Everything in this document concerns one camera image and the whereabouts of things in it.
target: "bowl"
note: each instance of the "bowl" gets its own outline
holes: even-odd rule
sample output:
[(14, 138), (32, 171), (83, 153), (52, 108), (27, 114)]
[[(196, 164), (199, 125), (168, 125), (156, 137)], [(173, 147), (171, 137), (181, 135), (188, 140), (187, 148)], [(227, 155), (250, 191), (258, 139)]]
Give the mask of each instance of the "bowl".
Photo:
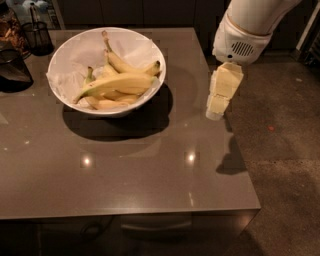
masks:
[[(103, 110), (93, 109), (85, 99), (78, 104), (73, 99), (81, 91), (88, 66), (98, 74), (104, 65), (102, 32), (108, 33), (112, 50), (128, 64), (143, 67), (153, 61), (160, 61), (160, 75), (139, 99), (128, 106)], [(166, 75), (166, 62), (160, 49), (146, 36), (123, 28), (102, 27), (79, 33), (63, 43), (51, 58), (47, 78), (54, 95), (65, 105), (77, 111), (104, 117), (123, 117), (140, 108), (161, 88)]]

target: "gray table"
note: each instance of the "gray table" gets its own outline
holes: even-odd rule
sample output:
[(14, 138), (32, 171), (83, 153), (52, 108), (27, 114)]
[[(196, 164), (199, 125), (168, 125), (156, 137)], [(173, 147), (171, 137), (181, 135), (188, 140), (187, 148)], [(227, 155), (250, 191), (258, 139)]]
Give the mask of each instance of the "gray table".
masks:
[(167, 76), (125, 118), (59, 102), (45, 76), (52, 55), (26, 59), (33, 86), (0, 92), (0, 219), (259, 211), (228, 122), (205, 117), (210, 72), (194, 30), (137, 31), (162, 50)]

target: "black object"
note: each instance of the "black object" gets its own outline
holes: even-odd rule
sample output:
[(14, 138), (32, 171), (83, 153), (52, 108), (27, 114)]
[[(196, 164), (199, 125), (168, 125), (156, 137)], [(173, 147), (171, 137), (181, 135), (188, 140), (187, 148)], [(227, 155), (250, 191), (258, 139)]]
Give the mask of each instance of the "black object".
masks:
[(0, 0), (0, 41), (11, 44), (23, 58), (30, 55), (27, 40), (21, 30), (21, 24), (15, 12), (5, 0)]
[(22, 25), (22, 29), (33, 55), (43, 56), (53, 52), (54, 47), (45, 22), (28, 22)]
[(20, 53), (13, 49), (0, 51), (0, 91), (18, 92), (32, 84), (32, 76)]

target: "glass jar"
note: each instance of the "glass jar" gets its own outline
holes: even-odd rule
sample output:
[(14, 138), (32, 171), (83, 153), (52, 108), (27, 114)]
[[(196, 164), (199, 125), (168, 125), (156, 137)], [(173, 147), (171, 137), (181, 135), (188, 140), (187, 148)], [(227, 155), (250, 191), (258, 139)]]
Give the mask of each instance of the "glass jar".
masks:
[(6, 0), (0, 0), (0, 43), (1, 48), (14, 48), (19, 51), (23, 58), (30, 55), (21, 24)]

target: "white robotic arm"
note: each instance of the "white robotic arm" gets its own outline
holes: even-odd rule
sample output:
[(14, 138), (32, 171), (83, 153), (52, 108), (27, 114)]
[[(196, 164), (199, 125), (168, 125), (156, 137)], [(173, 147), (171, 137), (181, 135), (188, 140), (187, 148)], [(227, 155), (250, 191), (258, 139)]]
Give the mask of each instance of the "white robotic arm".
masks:
[(248, 65), (258, 59), (279, 22), (302, 0), (232, 0), (215, 35), (212, 54)]
[(222, 119), (243, 78), (242, 66), (256, 61), (274, 29), (302, 0), (232, 0), (215, 35), (212, 54), (223, 64), (213, 72), (206, 116)]

